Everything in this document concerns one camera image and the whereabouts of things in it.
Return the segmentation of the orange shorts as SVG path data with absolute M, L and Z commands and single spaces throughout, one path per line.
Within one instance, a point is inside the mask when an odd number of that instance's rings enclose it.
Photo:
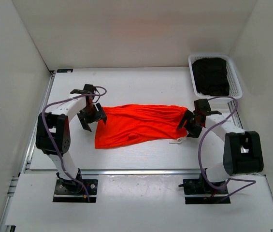
M 96 149 L 112 149 L 152 140 L 185 137 L 178 129 L 186 107 L 177 105 L 126 104 L 103 107 L 106 123 L 98 122 L 95 133 Z

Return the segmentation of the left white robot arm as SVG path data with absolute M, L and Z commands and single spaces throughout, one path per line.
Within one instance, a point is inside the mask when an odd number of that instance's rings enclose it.
M 38 115 L 36 147 L 46 154 L 57 168 L 60 180 L 71 193 L 83 188 L 81 172 L 69 153 L 70 122 L 77 117 L 82 129 L 91 132 L 90 124 L 106 122 L 107 116 L 95 98 L 101 94 L 71 94 L 69 98 L 46 105 Z

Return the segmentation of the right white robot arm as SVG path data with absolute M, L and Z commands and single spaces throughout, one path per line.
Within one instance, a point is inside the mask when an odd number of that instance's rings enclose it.
M 198 138 L 202 129 L 206 129 L 198 148 L 202 177 L 199 180 L 199 189 L 202 192 L 210 193 L 214 189 L 221 189 L 222 187 L 217 186 L 216 183 L 233 176 L 263 171 L 264 162 L 259 134 L 235 126 L 221 112 L 187 110 L 176 129 L 182 128 L 186 129 L 187 137 L 190 138 Z M 213 132 L 224 142 L 223 159 L 219 164 L 204 169 L 201 162 L 201 147 L 209 132 Z

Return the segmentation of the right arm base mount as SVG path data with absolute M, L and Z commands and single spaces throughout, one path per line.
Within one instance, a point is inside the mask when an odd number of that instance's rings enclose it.
M 215 189 L 200 174 L 198 178 L 186 178 L 178 185 L 184 190 L 186 205 L 230 204 L 227 187 Z

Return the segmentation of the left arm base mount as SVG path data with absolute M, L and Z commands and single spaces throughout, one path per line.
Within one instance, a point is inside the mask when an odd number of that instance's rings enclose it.
M 55 203 L 96 203 L 98 180 L 82 179 L 89 197 L 82 185 L 78 183 L 67 183 L 57 178 L 54 189 L 53 202 Z

